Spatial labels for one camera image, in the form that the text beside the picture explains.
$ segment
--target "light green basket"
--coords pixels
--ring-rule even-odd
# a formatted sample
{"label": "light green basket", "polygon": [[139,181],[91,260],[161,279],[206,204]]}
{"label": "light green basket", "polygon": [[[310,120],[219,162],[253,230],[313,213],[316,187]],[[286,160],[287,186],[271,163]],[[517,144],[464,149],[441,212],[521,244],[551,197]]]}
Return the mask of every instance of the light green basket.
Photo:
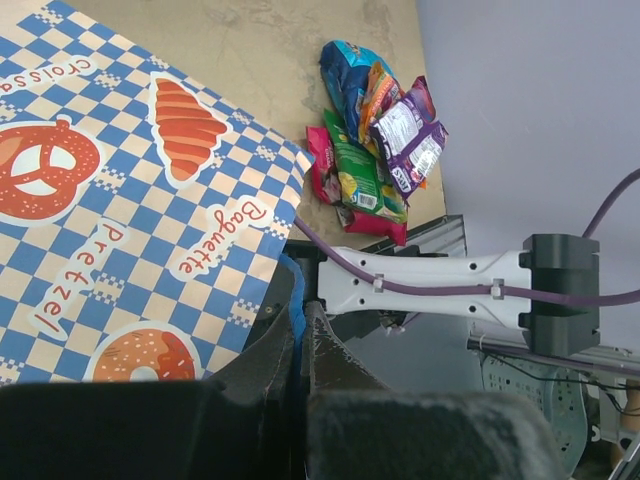
{"label": "light green basket", "polygon": [[536,380],[501,362],[498,357],[486,356],[482,362],[482,381],[486,391],[527,397],[542,411],[558,442],[567,476],[571,476],[582,457],[588,435],[582,388],[578,383],[571,383],[578,380],[578,373],[527,360],[503,358],[538,378],[556,380]]}

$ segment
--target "black cable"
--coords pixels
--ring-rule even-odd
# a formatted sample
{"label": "black cable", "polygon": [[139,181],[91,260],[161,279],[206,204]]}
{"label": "black cable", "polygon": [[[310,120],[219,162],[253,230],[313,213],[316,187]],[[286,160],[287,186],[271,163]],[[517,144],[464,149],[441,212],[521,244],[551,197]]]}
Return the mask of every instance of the black cable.
{"label": "black cable", "polygon": [[539,377],[537,375],[534,375],[533,373],[527,372],[524,368],[520,368],[517,365],[514,365],[513,363],[504,360],[502,357],[499,357],[498,355],[493,355],[491,353],[485,353],[485,352],[483,353],[487,357],[491,357],[494,360],[502,362],[508,367],[511,367],[514,370],[517,370],[518,372],[525,374],[529,378],[533,378],[534,380],[538,380],[540,382],[574,383],[574,384],[580,384],[580,385],[592,385],[594,387],[597,387],[602,391],[602,393],[604,393],[609,398],[609,400],[611,400],[611,403],[613,404],[613,408],[615,408],[619,414],[625,415],[627,417],[640,417],[640,413],[631,413],[631,412],[636,412],[640,410],[640,408],[634,408],[633,410],[625,412],[624,408],[620,405],[620,402],[618,402],[618,399],[611,392],[609,392],[609,390],[624,390],[625,392],[629,390],[640,390],[640,387],[629,387],[629,386],[622,386],[622,385],[605,385],[596,380],[575,380],[572,378],[562,379],[562,378]]}

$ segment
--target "snack bag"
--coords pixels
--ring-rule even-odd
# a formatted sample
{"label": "snack bag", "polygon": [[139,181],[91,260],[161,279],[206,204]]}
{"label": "snack bag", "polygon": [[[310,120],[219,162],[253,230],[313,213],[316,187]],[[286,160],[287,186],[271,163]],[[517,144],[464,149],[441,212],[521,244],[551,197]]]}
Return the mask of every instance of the snack bag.
{"label": "snack bag", "polygon": [[449,136],[435,117],[436,110],[422,76],[369,128],[381,158],[389,166],[393,183],[405,200],[431,173]]}
{"label": "snack bag", "polygon": [[342,188],[333,158],[329,130],[324,127],[307,127],[307,146],[316,160],[311,166],[313,191],[324,203],[333,205],[340,202]]}
{"label": "snack bag", "polygon": [[380,158],[378,149],[369,136],[369,125],[380,118],[404,95],[400,85],[382,66],[376,62],[369,70],[369,84],[360,111],[358,141],[376,158]]}
{"label": "snack bag", "polygon": [[371,66],[380,62],[393,75],[386,62],[368,48],[335,40],[322,48],[320,73],[336,110],[344,118],[349,139],[358,142],[360,109],[367,90]]}
{"label": "snack bag", "polygon": [[347,207],[336,207],[342,228],[347,233],[364,233],[389,239],[400,247],[407,244],[407,223],[395,223],[386,218],[368,215]]}
{"label": "snack bag", "polygon": [[388,218],[397,223],[407,220],[402,197],[376,159],[361,147],[349,143],[344,122],[325,110],[324,119],[333,142],[342,202],[354,209]]}

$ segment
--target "table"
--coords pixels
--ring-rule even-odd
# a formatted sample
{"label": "table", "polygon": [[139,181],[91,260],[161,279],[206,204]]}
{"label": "table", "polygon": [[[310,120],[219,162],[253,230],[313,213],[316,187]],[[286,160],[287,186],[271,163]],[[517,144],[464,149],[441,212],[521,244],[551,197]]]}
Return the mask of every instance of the table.
{"label": "table", "polygon": [[[327,41],[345,39],[373,49],[405,88],[424,73],[413,0],[67,2],[301,146],[306,146],[305,126],[321,125],[322,110],[331,105],[318,67]],[[439,167],[429,187],[418,190],[410,202],[409,228],[445,214]],[[362,248],[379,241],[345,234],[333,207],[314,197],[309,182],[298,215],[332,245]],[[306,237],[294,227],[290,238]]]}

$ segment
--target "barcode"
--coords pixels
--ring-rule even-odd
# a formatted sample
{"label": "barcode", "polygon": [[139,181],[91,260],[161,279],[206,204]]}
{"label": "barcode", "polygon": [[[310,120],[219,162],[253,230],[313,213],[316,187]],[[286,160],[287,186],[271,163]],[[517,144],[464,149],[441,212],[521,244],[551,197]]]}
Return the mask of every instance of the barcode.
{"label": "barcode", "polygon": [[373,209],[376,207],[376,203],[378,203],[378,199],[373,195],[366,195],[364,193],[359,193],[357,203],[359,207]]}
{"label": "barcode", "polygon": [[429,135],[411,152],[409,158],[411,158],[411,163],[413,163],[418,173],[426,177],[431,173],[441,153],[442,147]]}

